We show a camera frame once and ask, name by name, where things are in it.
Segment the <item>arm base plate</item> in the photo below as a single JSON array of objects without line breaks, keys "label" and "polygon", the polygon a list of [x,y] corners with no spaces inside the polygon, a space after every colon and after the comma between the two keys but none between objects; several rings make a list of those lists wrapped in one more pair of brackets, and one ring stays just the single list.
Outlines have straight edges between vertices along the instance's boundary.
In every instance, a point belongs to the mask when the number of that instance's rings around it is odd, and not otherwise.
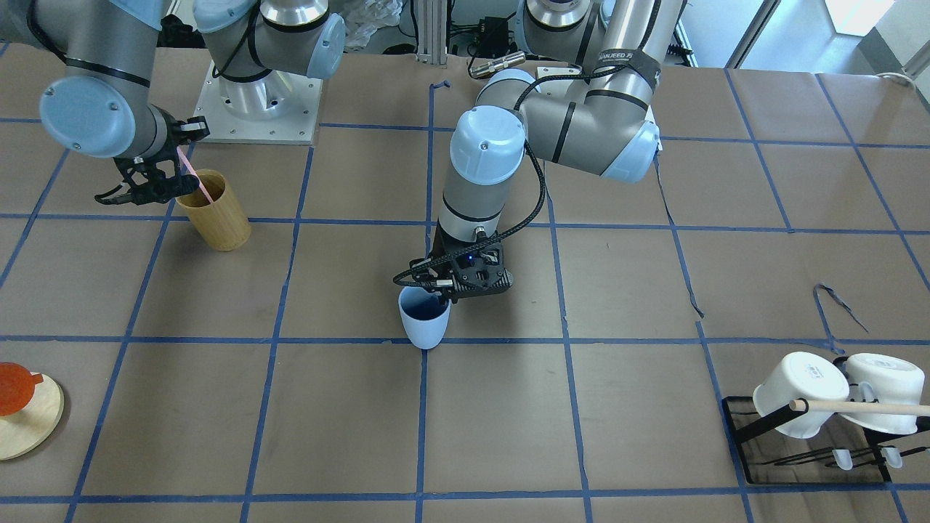
[{"label": "arm base plate", "polygon": [[312,145],[323,80],[273,70],[251,83],[213,78],[207,67],[194,116],[209,127],[207,143]]}]

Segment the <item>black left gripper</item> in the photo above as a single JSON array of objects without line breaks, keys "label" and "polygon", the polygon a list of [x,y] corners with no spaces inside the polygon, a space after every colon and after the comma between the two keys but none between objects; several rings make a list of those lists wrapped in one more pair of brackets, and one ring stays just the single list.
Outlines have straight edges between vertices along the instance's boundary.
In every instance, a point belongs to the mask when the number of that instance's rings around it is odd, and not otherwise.
[{"label": "black left gripper", "polygon": [[452,302],[502,293],[514,285],[512,273],[503,265],[501,241],[479,251],[461,253],[468,247],[472,247],[472,243],[462,242],[453,236],[438,236],[429,252],[432,259],[449,253],[458,255],[429,270],[416,269],[413,279],[424,283],[426,291],[439,292],[445,300]]}]

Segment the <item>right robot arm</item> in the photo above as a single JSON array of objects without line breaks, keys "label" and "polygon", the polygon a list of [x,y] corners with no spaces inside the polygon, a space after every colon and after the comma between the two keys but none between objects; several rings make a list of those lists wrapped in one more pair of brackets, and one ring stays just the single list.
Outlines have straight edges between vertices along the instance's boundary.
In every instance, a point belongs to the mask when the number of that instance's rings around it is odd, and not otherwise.
[{"label": "right robot arm", "polygon": [[[165,204],[198,190],[180,149],[311,145],[321,83],[343,57],[345,20],[328,1],[4,1],[2,37],[50,53],[59,78],[38,97],[47,134],[87,158],[110,160],[104,206]],[[190,117],[153,101],[169,57],[200,57]]]}]

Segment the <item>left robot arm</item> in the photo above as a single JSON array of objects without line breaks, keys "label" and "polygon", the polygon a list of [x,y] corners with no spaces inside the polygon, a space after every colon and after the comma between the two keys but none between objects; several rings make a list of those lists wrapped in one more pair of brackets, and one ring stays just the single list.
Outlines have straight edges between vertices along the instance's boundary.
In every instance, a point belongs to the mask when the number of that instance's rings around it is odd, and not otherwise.
[{"label": "left robot arm", "polygon": [[579,72],[535,78],[509,68],[490,77],[450,139],[432,250],[395,284],[448,301],[511,288],[502,242],[541,212],[541,161],[640,181],[660,148],[660,129],[647,115],[683,8],[682,1],[520,2],[521,49]]}]

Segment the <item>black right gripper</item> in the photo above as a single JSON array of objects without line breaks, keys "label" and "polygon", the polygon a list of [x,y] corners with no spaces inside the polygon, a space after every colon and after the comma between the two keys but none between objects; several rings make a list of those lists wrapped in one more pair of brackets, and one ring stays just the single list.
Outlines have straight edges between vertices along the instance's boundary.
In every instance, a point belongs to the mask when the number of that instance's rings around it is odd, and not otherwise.
[{"label": "black right gripper", "polygon": [[166,204],[173,198],[198,190],[200,182],[189,168],[182,171],[177,147],[206,138],[210,134],[206,117],[193,116],[177,121],[172,116],[156,116],[153,145],[141,155],[114,158],[123,181],[109,192],[95,195],[102,205],[132,203],[138,206]]}]

